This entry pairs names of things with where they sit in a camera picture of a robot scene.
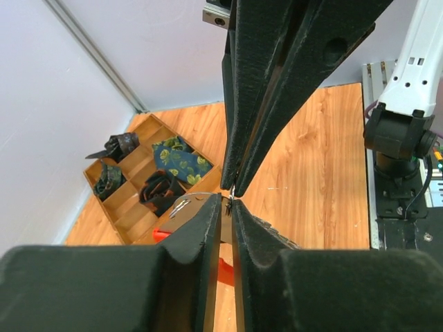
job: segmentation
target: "wooden tabletop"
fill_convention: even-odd
[[[132,126],[144,116],[136,116]],[[223,104],[156,116],[216,163],[223,163]],[[277,137],[242,200],[251,213],[303,248],[368,249],[361,85],[317,90]],[[66,244],[117,243],[91,197]],[[221,256],[232,259],[227,245]],[[215,331],[235,331],[233,296],[232,288],[219,284]]]

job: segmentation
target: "folded cloth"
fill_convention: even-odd
[[[140,191],[140,203],[156,216],[165,213],[185,191],[171,173],[164,169],[155,171]]]
[[[190,185],[199,182],[213,168],[205,158],[192,154],[191,147],[180,136],[154,143],[152,149],[158,169],[166,169]]]
[[[125,183],[126,179],[118,166],[107,165],[103,160],[101,160],[101,163],[102,173],[96,185],[94,185],[93,192],[98,198],[104,201]]]
[[[85,159],[112,158],[117,163],[123,160],[128,154],[133,152],[140,143],[136,133],[122,133],[112,135],[105,143],[105,150],[90,154]]]

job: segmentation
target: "robotic arm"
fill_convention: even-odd
[[[397,66],[365,128],[365,145],[387,157],[423,158],[443,70],[443,1],[419,0]]]

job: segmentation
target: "purple cable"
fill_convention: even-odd
[[[364,111],[365,118],[369,119],[369,118],[371,117],[371,115],[369,114],[369,112],[371,112],[371,110],[373,110],[373,109],[376,107],[376,105],[377,105],[378,102],[379,102],[379,100],[377,99],[377,100],[375,100],[374,102],[371,102],[371,103],[369,104],[369,106],[365,108],[365,111]],[[443,139],[443,133],[437,132],[437,131],[435,131],[435,130],[432,130],[432,132],[433,132],[435,135],[437,135],[438,138]]]

